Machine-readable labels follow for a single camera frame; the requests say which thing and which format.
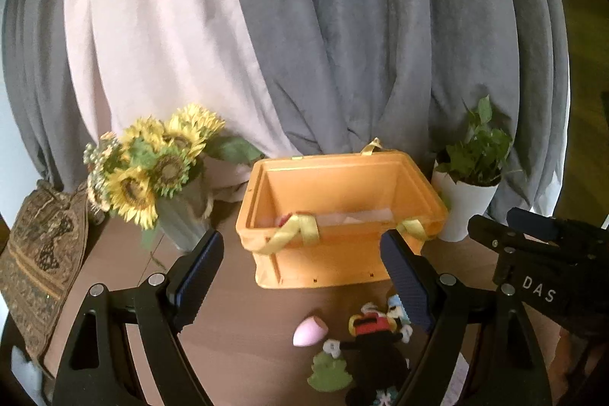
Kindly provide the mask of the orange plastic crate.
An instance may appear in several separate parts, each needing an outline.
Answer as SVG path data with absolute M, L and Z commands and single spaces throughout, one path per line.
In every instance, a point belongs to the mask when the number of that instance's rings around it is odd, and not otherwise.
M 382 234 L 398 231 L 419 253 L 447 217 L 415 162 L 374 139 L 360 153 L 258 162 L 235 229 L 261 288 L 327 288 L 387 279 Z

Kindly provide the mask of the grey curtain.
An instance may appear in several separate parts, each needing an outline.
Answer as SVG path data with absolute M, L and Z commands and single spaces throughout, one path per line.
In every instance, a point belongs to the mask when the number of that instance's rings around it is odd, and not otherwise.
M 553 213 L 570 110 L 561 0 L 239 0 L 294 154 L 355 153 L 379 138 L 428 169 L 489 96 L 512 137 L 488 207 Z M 5 0 L 2 73 L 24 146 L 60 191 L 86 178 L 64 0 Z

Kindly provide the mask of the sunflower bouquet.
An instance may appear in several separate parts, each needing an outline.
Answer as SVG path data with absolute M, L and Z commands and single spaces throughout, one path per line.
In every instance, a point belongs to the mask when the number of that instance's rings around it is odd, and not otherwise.
M 122 134 L 107 132 L 84 148 L 89 205 L 142 230 L 157 227 L 158 203 L 181 194 L 204 160 L 251 166 L 264 157 L 242 137 L 223 132 L 225 121 L 191 103 L 165 121 L 137 118 Z

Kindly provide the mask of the pale pink curtain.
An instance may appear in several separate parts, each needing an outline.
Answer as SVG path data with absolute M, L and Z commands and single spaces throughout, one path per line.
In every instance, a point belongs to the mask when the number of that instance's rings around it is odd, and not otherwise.
M 267 157 L 290 157 L 239 0 L 64 0 L 69 68 L 89 133 L 197 103 Z

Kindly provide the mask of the patterned brown cushion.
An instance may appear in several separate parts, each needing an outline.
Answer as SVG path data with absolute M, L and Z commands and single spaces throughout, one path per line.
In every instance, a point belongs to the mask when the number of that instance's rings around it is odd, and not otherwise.
M 1 294 L 33 361 L 45 356 L 84 263 L 88 197 L 44 180 L 26 197 L 1 252 Z

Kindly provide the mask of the pink makeup sponge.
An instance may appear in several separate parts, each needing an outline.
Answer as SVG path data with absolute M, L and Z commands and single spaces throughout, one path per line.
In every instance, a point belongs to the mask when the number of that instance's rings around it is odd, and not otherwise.
M 295 329 L 292 336 L 294 347 L 310 347 L 323 341 L 328 334 L 328 325 L 322 318 L 311 315 L 305 318 Z

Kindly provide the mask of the pink soft item in crate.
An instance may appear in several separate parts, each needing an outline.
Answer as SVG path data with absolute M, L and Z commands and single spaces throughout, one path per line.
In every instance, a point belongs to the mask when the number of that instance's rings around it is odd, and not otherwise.
M 287 214 L 283 215 L 282 217 L 280 217 L 280 218 L 277 220 L 277 222 L 276 222 L 276 226 L 277 226 L 277 227 L 279 227 L 279 228 L 280 228 L 280 227 L 283 227 L 283 226 L 284 226 L 284 224 L 286 224 L 286 223 L 287 223 L 287 221 L 288 221 L 288 220 L 290 220 L 290 218 L 292 217 L 292 215 L 293 215 L 293 213 L 292 213 L 292 212 L 290 212 L 290 213 L 287 213 Z

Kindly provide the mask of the green felt tree piece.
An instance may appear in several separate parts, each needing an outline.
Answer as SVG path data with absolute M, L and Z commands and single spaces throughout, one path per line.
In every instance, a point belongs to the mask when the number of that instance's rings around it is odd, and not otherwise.
M 342 358 L 333 358 L 321 351 L 313 357 L 312 374 L 306 382 L 316 392 L 334 393 L 345 390 L 353 381 L 347 371 L 347 363 Z

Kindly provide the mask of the white plant pot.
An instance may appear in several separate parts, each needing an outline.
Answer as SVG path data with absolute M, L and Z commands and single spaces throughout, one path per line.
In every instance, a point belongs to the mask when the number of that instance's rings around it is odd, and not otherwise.
M 497 186 L 468 185 L 455 182 L 446 172 L 432 172 L 432 186 L 444 201 L 448 217 L 438 237 L 446 242 L 460 242 L 467 237 L 467 224 L 471 217 L 483 214 L 496 193 Z

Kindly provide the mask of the grey ribbed vase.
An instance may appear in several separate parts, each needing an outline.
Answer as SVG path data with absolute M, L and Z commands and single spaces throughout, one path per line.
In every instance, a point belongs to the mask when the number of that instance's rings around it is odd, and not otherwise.
M 159 225 L 181 252 L 191 252 L 210 228 L 213 207 L 209 182 L 198 175 L 172 198 L 158 199 Z

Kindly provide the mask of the black mouse plush toy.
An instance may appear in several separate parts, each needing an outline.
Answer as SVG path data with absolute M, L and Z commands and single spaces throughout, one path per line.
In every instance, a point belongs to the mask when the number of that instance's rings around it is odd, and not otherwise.
M 410 374 L 410 362 L 397 347 L 408 344 L 413 328 L 399 306 L 381 310 L 365 303 L 349 319 L 351 340 L 327 339 L 323 351 L 339 358 L 353 352 L 350 374 L 354 385 L 347 391 L 347 405 L 391 405 Z

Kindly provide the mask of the green potted plant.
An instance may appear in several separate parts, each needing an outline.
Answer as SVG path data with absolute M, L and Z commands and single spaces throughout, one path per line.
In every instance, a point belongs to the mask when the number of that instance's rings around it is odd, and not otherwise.
M 511 146 L 511 136 L 493 125 L 493 104 L 484 96 L 474 109 L 467 108 L 466 136 L 438 153 L 435 171 L 455 183 L 489 188 L 501 181 Z

